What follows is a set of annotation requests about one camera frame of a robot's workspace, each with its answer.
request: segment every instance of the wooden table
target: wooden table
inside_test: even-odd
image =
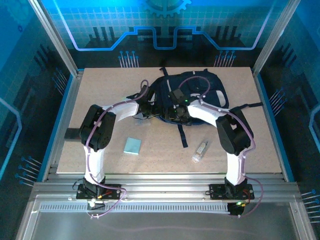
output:
[[[169,75],[202,71],[203,67],[168,67]],[[249,67],[209,67],[226,90],[229,107],[260,102]],[[140,91],[143,79],[152,83],[163,76],[159,68],[86,68],[77,94],[69,128],[79,128],[92,104],[107,106]],[[243,110],[256,142],[256,150],[247,155],[248,173],[280,173],[281,168],[262,107]],[[135,125],[132,117],[115,124],[111,142],[104,155],[106,173],[225,173],[227,155],[218,132],[210,125],[185,126],[188,148],[183,148],[176,125],[156,118],[151,125]],[[128,137],[141,139],[139,155],[123,153]],[[212,141],[199,163],[192,161],[203,139]],[[80,142],[64,142],[58,173],[84,173],[85,151]]]

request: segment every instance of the gear graphic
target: gear graphic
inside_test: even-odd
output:
[[[23,25],[30,14],[30,4],[28,0],[1,0],[1,6],[5,6],[11,17],[19,25]]]
[[[181,10],[187,9],[187,4],[191,4],[191,0],[145,0],[142,2],[143,7],[150,14],[155,14],[157,17],[163,16],[164,18],[180,14]]]

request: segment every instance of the glass panel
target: glass panel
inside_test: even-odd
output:
[[[320,193],[319,12],[319,4],[301,1],[260,73],[294,179],[301,193],[315,189],[316,195]],[[320,234],[319,225],[313,226]]]
[[[252,67],[287,1],[42,2],[77,66],[88,68]]]
[[[28,1],[0,4],[0,233],[15,239],[70,74]]]

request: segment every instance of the blue sticky note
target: blue sticky note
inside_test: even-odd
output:
[[[126,154],[138,155],[140,151],[141,140],[128,137],[123,152]]]

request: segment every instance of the black backpack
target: black backpack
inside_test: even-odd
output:
[[[149,95],[154,95],[152,104],[154,108],[157,109],[157,118],[166,123],[176,124],[178,126],[182,145],[186,148],[188,147],[188,144],[182,126],[201,125],[206,124],[206,122],[198,118],[190,117],[189,114],[178,116],[177,109],[174,108],[174,103],[170,97],[170,92],[178,89],[179,85],[185,79],[192,76],[201,76],[208,79],[210,82],[210,90],[205,95],[204,99],[206,103],[227,109],[229,107],[228,97],[221,80],[217,75],[209,72],[208,69],[204,69],[203,71],[186,71],[176,75],[168,75],[167,70],[164,67],[160,70],[163,71],[164,76],[159,77],[151,84],[149,87]],[[207,89],[207,81],[201,78],[190,79],[180,88],[182,93],[188,97],[200,96]]]

